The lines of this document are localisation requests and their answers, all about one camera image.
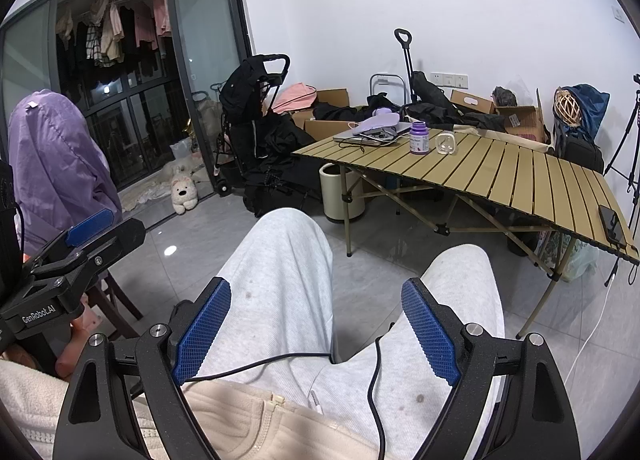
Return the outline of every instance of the pink bag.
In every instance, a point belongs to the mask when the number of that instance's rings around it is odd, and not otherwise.
[[[316,99],[316,88],[297,82],[284,90],[273,103],[276,113],[305,109],[311,106]]]

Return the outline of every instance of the plaid shirt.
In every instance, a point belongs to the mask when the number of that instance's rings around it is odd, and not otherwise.
[[[93,59],[97,66],[107,68],[113,66],[116,61],[110,61],[106,55],[100,51],[100,39],[102,38],[102,28],[89,25],[86,33],[86,58]]]

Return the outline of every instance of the laptop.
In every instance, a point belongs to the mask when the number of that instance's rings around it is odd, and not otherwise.
[[[411,122],[398,122],[394,127],[381,127],[358,135],[354,135],[353,129],[350,129],[343,133],[338,133],[338,135],[334,135],[334,142],[373,146],[384,145],[395,141],[396,138],[398,138],[398,135],[402,135],[410,129]]]

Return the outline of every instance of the plush toy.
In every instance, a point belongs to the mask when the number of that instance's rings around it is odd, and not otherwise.
[[[182,166],[176,166],[174,178],[171,180],[171,202],[179,215],[191,210],[198,204],[198,190],[191,177],[184,172]]]

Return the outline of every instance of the wooden slat tabletop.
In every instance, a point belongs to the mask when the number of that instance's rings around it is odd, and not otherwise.
[[[554,199],[551,194],[551,178],[546,165],[546,157],[540,151],[533,151],[533,213],[545,220],[554,220]]]
[[[518,151],[518,171],[511,207],[531,214],[533,211],[533,151],[521,147]]]
[[[433,139],[438,133],[430,130],[430,152],[426,155],[410,153],[406,137],[384,147],[349,146],[329,138],[296,153],[485,198],[534,215],[563,233],[638,263],[638,251],[622,211],[599,173],[514,144],[463,133],[454,133],[456,152],[442,155],[434,150]],[[620,217],[626,249],[617,249],[607,241],[600,205]]]
[[[489,199],[502,205],[511,205],[511,193],[516,178],[518,166],[518,149],[513,144],[507,144],[502,155],[502,162],[495,177],[494,185],[489,193]]]

